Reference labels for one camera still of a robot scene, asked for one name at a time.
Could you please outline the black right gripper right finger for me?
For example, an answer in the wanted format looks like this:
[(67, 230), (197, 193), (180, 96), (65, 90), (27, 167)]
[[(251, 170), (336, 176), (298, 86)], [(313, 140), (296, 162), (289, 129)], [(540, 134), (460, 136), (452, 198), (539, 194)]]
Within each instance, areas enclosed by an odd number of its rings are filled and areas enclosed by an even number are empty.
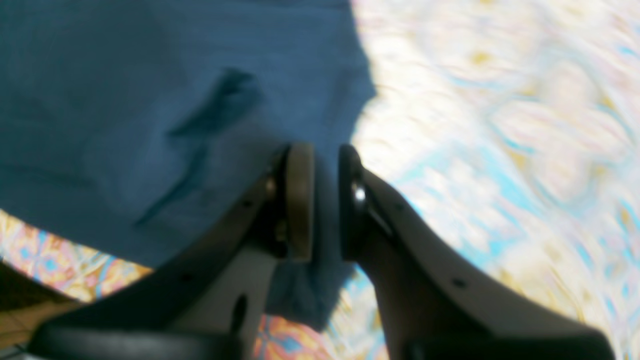
[(342, 257), (374, 285), (391, 360), (613, 360), (601, 331), (465, 260), (390, 184), (339, 150)]

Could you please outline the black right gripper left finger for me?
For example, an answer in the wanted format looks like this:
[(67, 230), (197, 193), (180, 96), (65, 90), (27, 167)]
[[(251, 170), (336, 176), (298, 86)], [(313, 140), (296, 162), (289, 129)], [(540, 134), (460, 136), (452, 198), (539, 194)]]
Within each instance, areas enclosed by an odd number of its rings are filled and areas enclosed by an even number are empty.
[(133, 285), (50, 319), (30, 360), (247, 360), (279, 262), (313, 257), (314, 150), (292, 143), (200, 239)]

